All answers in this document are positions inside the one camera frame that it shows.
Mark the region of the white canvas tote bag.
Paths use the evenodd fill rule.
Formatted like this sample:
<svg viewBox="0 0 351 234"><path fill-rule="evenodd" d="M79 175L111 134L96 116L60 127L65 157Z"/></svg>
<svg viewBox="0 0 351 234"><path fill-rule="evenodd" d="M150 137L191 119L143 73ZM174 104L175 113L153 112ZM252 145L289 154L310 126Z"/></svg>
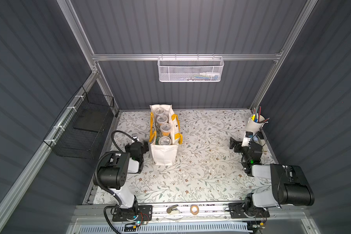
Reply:
<svg viewBox="0 0 351 234"><path fill-rule="evenodd" d="M183 136L178 115L171 105L150 106L150 153L158 166L171 166L175 163L178 146Z"/></svg>

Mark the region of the orange label seed jar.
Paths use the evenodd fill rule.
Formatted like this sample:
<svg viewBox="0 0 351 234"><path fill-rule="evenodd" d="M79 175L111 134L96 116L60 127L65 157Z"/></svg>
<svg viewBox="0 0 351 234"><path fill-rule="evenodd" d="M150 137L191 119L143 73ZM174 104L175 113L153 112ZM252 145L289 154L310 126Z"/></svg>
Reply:
<svg viewBox="0 0 351 234"><path fill-rule="evenodd" d="M168 123L168 117L166 115L158 115L157 116L157 119L156 119L156 122L159 124L159 125L162 125L164 123Z"/></svg>

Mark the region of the purple label seed jar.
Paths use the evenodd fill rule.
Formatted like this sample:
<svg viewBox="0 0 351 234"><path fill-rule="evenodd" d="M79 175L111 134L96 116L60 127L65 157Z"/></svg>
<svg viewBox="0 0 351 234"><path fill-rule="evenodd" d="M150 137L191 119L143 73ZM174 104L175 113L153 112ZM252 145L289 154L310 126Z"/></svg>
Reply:
<svg viewBox="0 0 351 234"><path fill-rule="evenodd" d="M164 114L165 114L165 109L164 109L164 108L161 108L161 107L156 108L156 109L154 110L154 114L155 114L155 116L164 115Z"/></svg>

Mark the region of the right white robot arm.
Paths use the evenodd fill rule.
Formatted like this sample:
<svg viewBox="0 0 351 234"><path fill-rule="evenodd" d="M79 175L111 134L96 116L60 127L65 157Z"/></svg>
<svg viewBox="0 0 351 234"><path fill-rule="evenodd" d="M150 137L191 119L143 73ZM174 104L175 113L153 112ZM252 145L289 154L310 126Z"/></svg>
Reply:
<svg viewBox="0 0 351 234"><path fill-rule="evenodd" d="M251 192L243 201L228 204L231 218L268 218L269 208L282 205L312 206L315 195L306 176L299 166L262 164L263 145L244 138L236 141L230 138L229 148L241 154L241 164L249 177L268 179L269 189L263 192Z"/></svg>

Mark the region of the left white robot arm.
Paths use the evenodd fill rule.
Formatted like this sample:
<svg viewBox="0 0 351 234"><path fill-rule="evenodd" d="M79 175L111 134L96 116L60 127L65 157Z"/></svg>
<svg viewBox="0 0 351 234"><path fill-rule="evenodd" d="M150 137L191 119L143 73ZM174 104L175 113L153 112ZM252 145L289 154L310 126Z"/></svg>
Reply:
<svg viewBox="0 0 351 234"><path fill-rule="evenodd" d="M117 207L124 211L138 212L136 196L129 191L126 179L129 174L140 174L144 167L144 154L149 151L148 142L135 141L125 146L125 151L105 153L96 165L93 183L112 195Z"/></svg>

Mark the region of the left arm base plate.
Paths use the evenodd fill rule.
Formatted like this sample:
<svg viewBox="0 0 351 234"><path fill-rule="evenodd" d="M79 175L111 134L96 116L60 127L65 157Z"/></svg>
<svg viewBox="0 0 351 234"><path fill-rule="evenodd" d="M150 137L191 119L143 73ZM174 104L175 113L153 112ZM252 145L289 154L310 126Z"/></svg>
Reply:
<svg viewBox="0 0 351 234"><path fill-rule="evenodd" d="M153 213L152 205L140 205L134 211L134 207L130 209L117 208L113 211L113 222L124 221L151 221Z"/></svg>

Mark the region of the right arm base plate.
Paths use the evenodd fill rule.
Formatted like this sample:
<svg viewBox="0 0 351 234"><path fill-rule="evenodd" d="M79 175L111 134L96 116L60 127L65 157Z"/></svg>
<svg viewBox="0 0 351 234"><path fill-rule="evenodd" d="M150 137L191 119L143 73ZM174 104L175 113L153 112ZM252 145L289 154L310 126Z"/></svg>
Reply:
<svg viewBox="0 0 351 234"><path fill-rule="evenodd" d="M253 205L245 205L243 202L229 203L227 210L231 218L268 218L270 213L264 208L254 207Z"/></svg>

